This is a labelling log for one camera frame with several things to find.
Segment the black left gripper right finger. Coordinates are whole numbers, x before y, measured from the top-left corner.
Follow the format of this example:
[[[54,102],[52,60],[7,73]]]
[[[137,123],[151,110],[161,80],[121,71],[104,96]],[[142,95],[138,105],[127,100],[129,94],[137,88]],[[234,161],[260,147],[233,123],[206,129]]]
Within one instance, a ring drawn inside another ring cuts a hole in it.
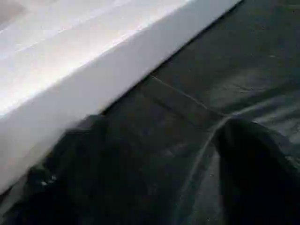
[[[230,119],[214,144],[227,225],[299,224],[300,173],[265,127]]]

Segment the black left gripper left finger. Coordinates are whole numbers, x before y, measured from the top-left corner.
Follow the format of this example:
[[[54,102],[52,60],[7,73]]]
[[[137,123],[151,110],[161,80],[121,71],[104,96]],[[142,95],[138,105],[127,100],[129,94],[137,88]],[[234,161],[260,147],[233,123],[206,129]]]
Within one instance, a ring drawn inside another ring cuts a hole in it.
[[[67,130],[51,152],[1,196],[1,224],[85,224],[107,128],[106,118],[98,114]]]

